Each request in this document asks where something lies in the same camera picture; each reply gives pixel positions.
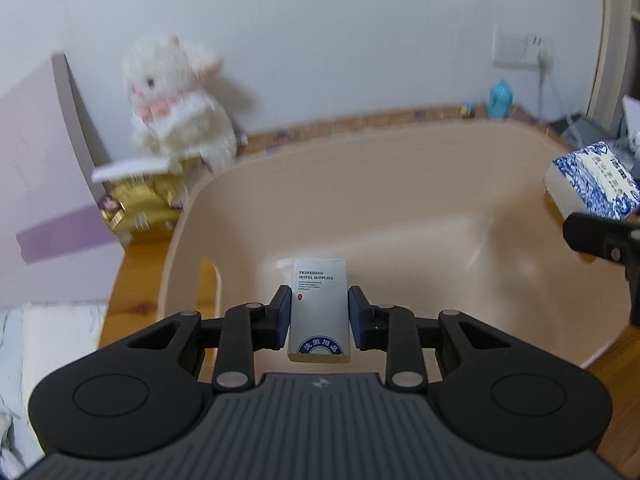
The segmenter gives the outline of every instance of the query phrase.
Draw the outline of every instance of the wall socket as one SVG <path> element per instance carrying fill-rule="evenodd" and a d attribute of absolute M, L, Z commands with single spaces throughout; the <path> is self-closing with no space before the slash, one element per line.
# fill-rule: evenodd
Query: wall socket
<path fill-rule="evenodd" d="M 553 39 L 535 32 L 520 34 L 494 27 L 494 64 L 536 68 L 538 53 L 544 48 L 553 58 Z"/>

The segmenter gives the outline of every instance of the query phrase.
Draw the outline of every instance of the plush toy head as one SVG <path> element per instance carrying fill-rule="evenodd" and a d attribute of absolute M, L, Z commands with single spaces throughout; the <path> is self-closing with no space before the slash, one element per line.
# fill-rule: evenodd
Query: plush toy head
<path fill-rule="evenodd" d="M 220 69 L 220 60 L 195 44 L 182 44 L 177 36 L 136 43 L 122 63 L 127 95 L 133 107 L 174 98 L 190 91 Z"/>

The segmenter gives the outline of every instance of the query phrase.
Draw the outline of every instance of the white stuffed sheep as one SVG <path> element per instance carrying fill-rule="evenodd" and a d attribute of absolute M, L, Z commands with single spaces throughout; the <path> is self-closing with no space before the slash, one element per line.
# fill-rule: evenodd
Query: white stuffed sheep
<path fill-rule="evenodd" d="M 236 156 L 231 121 L 200 86 L 221 65 L 206 48 L 181 43 L 177 36 L 141 41 L 127 52 L 122 69 L 133 108 L 133 139 L 143 153 L 201 156 L 212 170 Z"/>

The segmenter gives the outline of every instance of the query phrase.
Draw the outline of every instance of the blue and white box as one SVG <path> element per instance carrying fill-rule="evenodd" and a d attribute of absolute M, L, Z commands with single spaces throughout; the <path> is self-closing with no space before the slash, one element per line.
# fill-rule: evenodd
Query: blue and white box
<path fill-rule="evenodd" d="M 335 258 L 296 258 L 289 325 L 289 359 L 351 361 L 347 264 Z"/>
<path fill-rule="evenodd" d="M 622 220 L 640 206 L 640 188 L 603 141 L 553 161 L 543 183 L 564 218 L 587 213 Z"/>

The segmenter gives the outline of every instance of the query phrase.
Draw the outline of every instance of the beige plastic basin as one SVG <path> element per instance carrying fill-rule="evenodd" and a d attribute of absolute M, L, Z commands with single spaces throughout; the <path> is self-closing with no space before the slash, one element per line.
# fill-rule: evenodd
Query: beige plastic basin
<path fill-rule="evenodd" d="M 582 261 L 543 205 L 542 177 L 562 153 L 533 127 L 477 120 L 332 137 L 241 162 L 198 184 L 164 268 L 160 315 L 194 303 L 202 258 L 218 268 L 222 316 L 268 303 L 290 283 L 294 257 L 339 257 L 371 303 L 423 317 L 459 309 L 586 365 L 626 326 L 630 300 L 623 269 Z M 256 373 L 383 373 L 382 352 L 353 341 L 351 351 L 350 364 L 319 365 L 262 350 Z"/>

